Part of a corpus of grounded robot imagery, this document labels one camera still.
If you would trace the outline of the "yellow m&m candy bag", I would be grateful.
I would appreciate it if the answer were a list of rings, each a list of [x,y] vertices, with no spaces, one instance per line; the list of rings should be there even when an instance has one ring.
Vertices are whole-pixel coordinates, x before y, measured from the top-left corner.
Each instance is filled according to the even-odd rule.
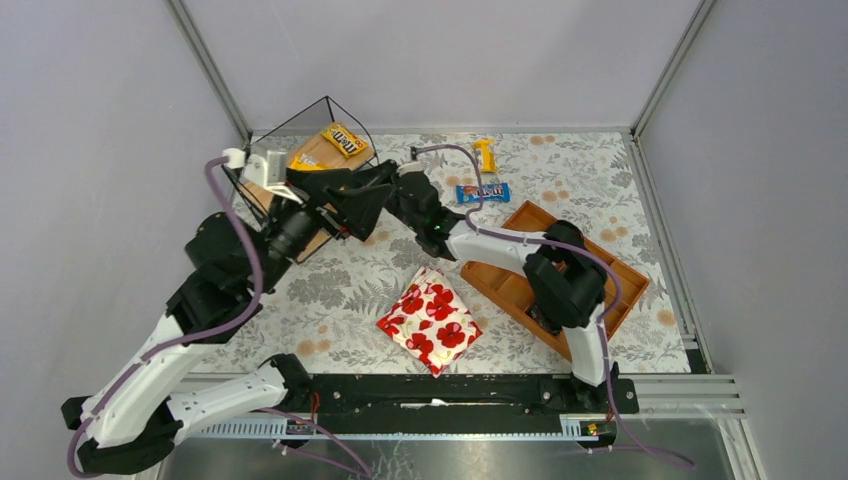
[[[358,155],[369,146],[364,139],[349,130],[342,122],[329,124],[321,131],[321,136],[329,141],[345,158]]]

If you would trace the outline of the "blue m&m candy bag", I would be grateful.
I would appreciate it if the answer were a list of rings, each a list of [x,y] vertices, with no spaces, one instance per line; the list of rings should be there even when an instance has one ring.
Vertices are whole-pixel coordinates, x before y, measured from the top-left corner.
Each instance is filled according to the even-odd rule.
[[[508,203],[511,201],[511,190],[507,183],[477,185],[457,185],[455,188],[459,204],[472,204],[481,201]]]

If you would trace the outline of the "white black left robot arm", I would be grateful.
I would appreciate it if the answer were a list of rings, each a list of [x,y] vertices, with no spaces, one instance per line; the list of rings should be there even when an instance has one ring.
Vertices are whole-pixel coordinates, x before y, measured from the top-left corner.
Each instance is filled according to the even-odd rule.
[[[198,227],[186,252],[193,272],[166,302],[153,332],[100,392],[61,407],[73,433],[66,462],[77,478],[133,475],[168,457],[186,437],[233,417],[269,411],[313,425],[333,410],[330,392],[293,354],[276,354],[234,380],[179,394],[206,356],[261,312],[262,298],[323,227],[358,239],[391,200],[396,167],[290,172],[304,202],[280,200],[260,229],[235,211],[217,182],[221,210]]]

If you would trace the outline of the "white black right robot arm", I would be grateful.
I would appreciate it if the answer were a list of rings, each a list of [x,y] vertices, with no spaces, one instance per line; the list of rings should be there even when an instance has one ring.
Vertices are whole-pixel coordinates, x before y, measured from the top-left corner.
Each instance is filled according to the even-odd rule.
[[[414,232],[428,255],[524,277],[543,318],[567,340],[573,377],[593,387],[604,383],[611,367],[598,321],[612,270],[586,249],[574,225],[557,221],[544,232],[474,225],[469,216],[441,203],[419,168],[393,161],[358,170],[354,179],[362,186],[387,188],[385,210]]]

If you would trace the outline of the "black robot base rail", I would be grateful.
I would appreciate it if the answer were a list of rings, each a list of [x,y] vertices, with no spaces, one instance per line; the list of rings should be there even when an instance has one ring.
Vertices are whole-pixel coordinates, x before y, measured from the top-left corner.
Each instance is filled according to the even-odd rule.
[[[561,416],[606,419],[640,411],[634,383],[586,387],[552,374],[308,374],[283,369],[275,410],[342,434],[553,434]]]

